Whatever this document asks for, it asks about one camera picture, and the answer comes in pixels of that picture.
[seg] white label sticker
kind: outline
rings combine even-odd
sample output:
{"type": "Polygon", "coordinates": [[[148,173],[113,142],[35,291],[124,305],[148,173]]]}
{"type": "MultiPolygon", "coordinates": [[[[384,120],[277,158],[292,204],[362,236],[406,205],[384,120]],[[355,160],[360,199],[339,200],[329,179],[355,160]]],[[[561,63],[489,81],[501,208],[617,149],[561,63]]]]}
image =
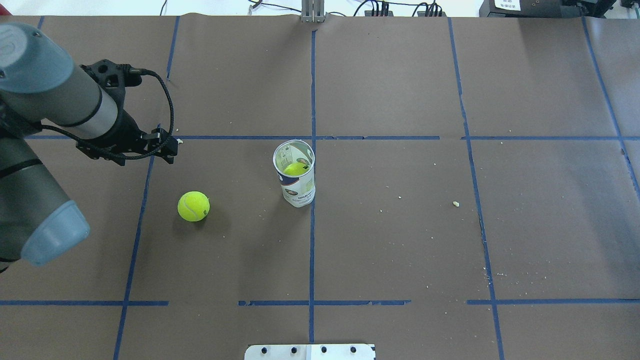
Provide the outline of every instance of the white label sticker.
{"type": "Polygon", "coordinates": [[[520,0],[494,0],[495,7],[505,10],[520,11],[520,0]]]}

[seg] blue joint cap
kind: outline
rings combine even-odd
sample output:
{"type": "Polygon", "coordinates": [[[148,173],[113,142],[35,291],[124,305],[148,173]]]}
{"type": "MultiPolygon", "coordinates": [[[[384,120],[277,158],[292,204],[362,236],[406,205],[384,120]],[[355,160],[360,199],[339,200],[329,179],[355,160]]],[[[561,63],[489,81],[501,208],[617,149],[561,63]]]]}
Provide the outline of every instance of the blue joint cap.
{"type": "Polygon", "coordinates": [[[64,83],[76,65],[40,30],[21,22],[0,24],[0,91],[45,92],[64,83]]]}
{"type": "Polygon", "coordinates": [[[42,266],[62,255],[89,236],[89,224],[69,200],[51,213],[31,234],[20,256],[31,264],[42,266]]]}

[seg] yellow-green tennis ball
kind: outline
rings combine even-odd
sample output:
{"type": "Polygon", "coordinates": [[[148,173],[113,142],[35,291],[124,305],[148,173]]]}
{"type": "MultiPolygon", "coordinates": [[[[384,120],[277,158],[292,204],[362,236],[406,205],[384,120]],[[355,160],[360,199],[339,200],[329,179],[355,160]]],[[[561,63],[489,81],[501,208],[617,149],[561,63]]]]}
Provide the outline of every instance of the yellow-green tennis ball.
{"type": "Polygon", "coordinates": [[[209,213],[209,198],[201,192],[188,192],[178,201],[178,214],[187,221],[200,221],[209,213]]]}
{"type": "Polygon", "coordinates": [[[309,165],[295,162],[284,168],[284,174],[289,176],[300,176],[307,172],[309,165]]]}

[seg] black cable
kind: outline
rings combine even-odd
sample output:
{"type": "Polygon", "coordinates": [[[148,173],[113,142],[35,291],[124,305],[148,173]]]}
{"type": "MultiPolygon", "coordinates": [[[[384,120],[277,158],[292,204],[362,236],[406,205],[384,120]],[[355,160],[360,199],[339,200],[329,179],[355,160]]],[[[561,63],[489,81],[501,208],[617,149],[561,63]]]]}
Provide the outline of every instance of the black cable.
{"type": "MultiPolygon", "coordinates": [[[[370,2],[372,2],[372,3],[375,3],[375,4],[376,4],[376,6],[378,5],[378,2],[377,2],[376,0],[365,0],[365,1],[363,1],[363,2],[361,2],[361,3],[360,3],[360,6],[358,6],[358,8],[356,9],[356,12],[355,12],[355,13],[353,13],[353,16],[357,15],[357,14],[358,14],[358,11],[359,11],[359,10],[360,10],[360,8],[362,7],[362,5],[364,5],[364,4],[366,4],[366,3],[368,3],[369,1],[370,1],[370,2]]],[[[371,4],[371,13],[372,13],[372,15],[373,15],[373,4],[371,4]]]]}
{"type": "Polygon", "coordinates": [[[414,17],[414,16],[415,16],[415,13],[417,13],[417,12],[418,12],[418,9],[419,9],[419,8],[420,8],[420,6],[422,6],[422,5],[424,5],[424,6],[426,7],[425,12],[429,10],[429,4],[427,4],[427,3],[419,3],[419,4],[415,7],[415,9],[413,10],[413,14],[411,14],[411,17],[414,17]]]}
{"type": "Polygon", "coordinates": [[[169,95],[169,89],[166,88],[166,85],[164,84],[164,81],[162,80],[162,78],[160,77],[160,75],[158,75],[156,72],[151,71],[151,70],[147,70],[147,69],[140,69],[141,70],[141,74],[142,75],[151,75],[154,78],[158,79],[158,81],[160,81],[160,85],[162,85],[162,89],[164,90],[164,94],[166,95],[166,100],[169,102],[169,114],[170,114],[170,123],[169,123],[169,132],[167,134],[166,139],[164,139],[163,142],[161,142],[155,149],[146,152],[145,154],[142,155],[136,155],[136,156],[126,156],[126,155],[120,155],[120,154],[113,154],[109,151],[106,151],[100,147],[95,146],[94,144],[81,139],[79,137],[77,137],[76,135],[73,135],[72,133],[69,133],[66,130],[62,130],[59,127],[55,127],[55,126],[49,126],[49,125],[43,125],[42,129],[46,129],[46,130],[51,130],[51,131],[55,131],[57,133],[60,133],[62,135],[65,135],[77,142],[79,142],[80,144],[82,144],[83,146],[88,147],[89,149],[97,152],[98,154],[101,154],[103,156],[106,156],[108,158],[114,158],[114,159],[122,159],[122,160],[140,160],[140,159],[144,159],[144,158],[148,158],[149,156],[157,153],[158,151],[160,151],[168,142],[169,140],[171,140],[172,134],[173,134],[173,102],[171,101],[171,96],[169,95]]]}
{"type": "Polygon", "coordinates": [[[164,7],[166,6],[166,2],[167,2],[167,0],[164,0],[164,4],[162,4],[162,7],[160,8],[160,16],[162,16],[162,11],[164,10],[164,7]]]}
{"type": "Polygon", "coordinates": [[[302,10],[298,10],[298,9],[294,9],[294,8],[289,8],[288,6],[282,6],[282,5],[278,5],[278,4],[267,4],[267,3],[263,3],[261,1],[252,1],[252,0],[248,0],[250,3],[254,3],[257,5],[267,5],[267,6],[275,6],[277,8],[283,8],[283,9],[287,9],[287,10],[291,10],[294,12],[299,12],[302,13],[302,10]]]}

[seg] white metal plate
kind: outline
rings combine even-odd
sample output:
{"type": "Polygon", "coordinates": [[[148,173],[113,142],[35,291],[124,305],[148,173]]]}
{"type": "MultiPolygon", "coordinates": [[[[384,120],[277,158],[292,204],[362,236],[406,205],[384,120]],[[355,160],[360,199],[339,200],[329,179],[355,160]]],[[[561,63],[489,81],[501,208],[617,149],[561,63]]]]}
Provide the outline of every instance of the white metal plate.
{"type": "Polygon", "coordinates": [[[375,348],[373,344],[252,345],[244,360],[375,360],[375,348]]]}

